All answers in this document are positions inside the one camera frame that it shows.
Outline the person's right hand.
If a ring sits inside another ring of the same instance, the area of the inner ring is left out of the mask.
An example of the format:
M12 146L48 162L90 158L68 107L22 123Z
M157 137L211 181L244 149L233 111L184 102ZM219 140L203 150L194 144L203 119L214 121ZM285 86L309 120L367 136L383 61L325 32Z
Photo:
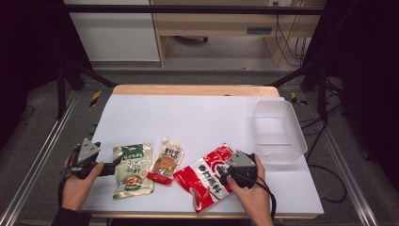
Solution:
M229 187L242 204L245 212L250 219L271 219L270 214L270 198L268 193L263 189L265 185L265 168L258 156L255 156L257 164L257 182L250 189L243 189L235 183L234 179L229 182Z

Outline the black frame bar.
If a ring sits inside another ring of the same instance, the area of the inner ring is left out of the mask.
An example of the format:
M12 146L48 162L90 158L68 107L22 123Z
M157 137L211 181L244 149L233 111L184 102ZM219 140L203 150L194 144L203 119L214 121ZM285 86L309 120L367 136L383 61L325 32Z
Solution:
M322 15L323 8L233 7L233 6L145 6L65 5L68 12L82 13L194 13L194 14L278 14Z

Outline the person's left hand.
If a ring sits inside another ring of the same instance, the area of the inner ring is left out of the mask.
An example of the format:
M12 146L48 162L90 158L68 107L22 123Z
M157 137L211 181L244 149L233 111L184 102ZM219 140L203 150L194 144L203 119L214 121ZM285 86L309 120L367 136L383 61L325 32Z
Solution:
M103 167L104 162L98 163L86 179L79 179L74 175L70 176L63 188L61 207L79 212L85 204L94 181L99 177Z

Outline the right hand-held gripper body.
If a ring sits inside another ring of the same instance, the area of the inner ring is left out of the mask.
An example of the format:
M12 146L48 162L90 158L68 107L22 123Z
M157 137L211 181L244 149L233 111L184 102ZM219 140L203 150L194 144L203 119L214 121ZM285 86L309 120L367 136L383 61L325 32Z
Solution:
M255 154L237 151L228 160L228 174L241 188L252 188L258 176Z

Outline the clear plastic container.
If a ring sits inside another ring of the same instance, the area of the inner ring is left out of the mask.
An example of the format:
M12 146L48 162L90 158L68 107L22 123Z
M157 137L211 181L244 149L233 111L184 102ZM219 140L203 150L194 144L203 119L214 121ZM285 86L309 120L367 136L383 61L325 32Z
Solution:
M253 111L258 155L267 164L293 164L308 146L292 105L263 100Z

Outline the black metal stand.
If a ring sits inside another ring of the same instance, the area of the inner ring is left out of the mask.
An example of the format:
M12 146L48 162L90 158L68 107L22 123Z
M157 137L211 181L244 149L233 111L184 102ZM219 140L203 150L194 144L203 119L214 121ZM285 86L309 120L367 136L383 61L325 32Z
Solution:
M310 91L315 87L315 85L318 85L317 112L322 121L327 122L327 70L323 65L309 63L308 65L300 67L299 69L289 73L281 79L272 82L270 84L270 87L278 88L300 75L304 75L304 79L300 85L300 88L303 91Z
M66 61L59 64L56 70L56 86L57 86L57 102L59 120L67 111L67 100L65 91L65 82L68 82L73 90L81 90L85 83L81 78L81 74L85 74L90 78L100 82L101 84L114 88L117 83L114 83L101 75L94 72L92 69L86 68L75 61Z

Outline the green and gold food packet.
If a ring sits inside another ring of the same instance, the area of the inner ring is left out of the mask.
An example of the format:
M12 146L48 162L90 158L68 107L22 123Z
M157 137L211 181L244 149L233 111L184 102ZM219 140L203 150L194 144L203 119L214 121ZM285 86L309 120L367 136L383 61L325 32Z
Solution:
M153 181L147 177L152 166L150 143L114 147L113 158L117 163L114 173L117 183L114 200L153 192Z

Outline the white cabinet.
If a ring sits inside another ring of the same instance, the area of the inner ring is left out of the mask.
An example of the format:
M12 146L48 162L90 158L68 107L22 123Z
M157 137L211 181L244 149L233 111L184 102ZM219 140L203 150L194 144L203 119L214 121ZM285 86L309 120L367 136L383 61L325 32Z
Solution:
M150 13L71 13L92 62L159 61Z

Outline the aluminium rail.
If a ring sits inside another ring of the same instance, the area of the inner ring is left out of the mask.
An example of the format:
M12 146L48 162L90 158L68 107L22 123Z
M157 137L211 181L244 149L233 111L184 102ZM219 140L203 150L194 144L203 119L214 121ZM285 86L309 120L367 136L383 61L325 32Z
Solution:
M13 226L60 137L80 93L71 91L65 112L32 114L18 124L0 153L0 226Z
M346 163L336 140L331 134L328 126L324 131L324 140L327 143L327 149L330 152L332 161L334 162L341 178L346 186L348 196L359 216L363 226L379 226L375 214L367 202L355 175Z

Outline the wooden desk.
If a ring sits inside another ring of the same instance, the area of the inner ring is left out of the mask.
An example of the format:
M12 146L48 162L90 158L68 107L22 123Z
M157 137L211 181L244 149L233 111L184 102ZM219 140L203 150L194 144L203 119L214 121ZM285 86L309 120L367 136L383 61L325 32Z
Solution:
M327 0L150 0L153 6L240 6L322 8ZM310 38L317 15L155 13L155 30L161 39L172 36L255 36L264 38L272 61L279 66L288 56L289 42Z

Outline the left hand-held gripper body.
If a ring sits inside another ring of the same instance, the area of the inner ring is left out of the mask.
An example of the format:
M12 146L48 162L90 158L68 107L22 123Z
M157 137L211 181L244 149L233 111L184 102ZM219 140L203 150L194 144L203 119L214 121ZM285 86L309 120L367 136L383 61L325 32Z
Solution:
M86 179L98 164L100 145L100 142L93 143L87 138L81 144L77 144L67 159L64 175L74 175L79 179Z

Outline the red and white food packet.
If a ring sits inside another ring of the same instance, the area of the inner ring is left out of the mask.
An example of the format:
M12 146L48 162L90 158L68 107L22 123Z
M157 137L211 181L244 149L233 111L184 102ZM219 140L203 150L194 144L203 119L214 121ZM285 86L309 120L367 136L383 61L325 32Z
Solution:
M198 214L231 194L230 187L220 182L219 171L228 168L226 161L232 155L231 148L222 144L174 173L174 179L192 196L193 207Z

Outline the yellow and black tape strip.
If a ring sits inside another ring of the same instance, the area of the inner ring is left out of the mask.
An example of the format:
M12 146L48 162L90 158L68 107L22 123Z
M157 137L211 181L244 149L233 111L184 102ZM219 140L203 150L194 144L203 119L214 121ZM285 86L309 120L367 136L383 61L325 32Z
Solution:
M308 105L307 101L299 100L295 94L295 92L291 92L291 101L294 104L299 104L299 105Z
M89 106L95 106L97 104L101 94L102 94L102 92L100 90L95 91L91 98Z

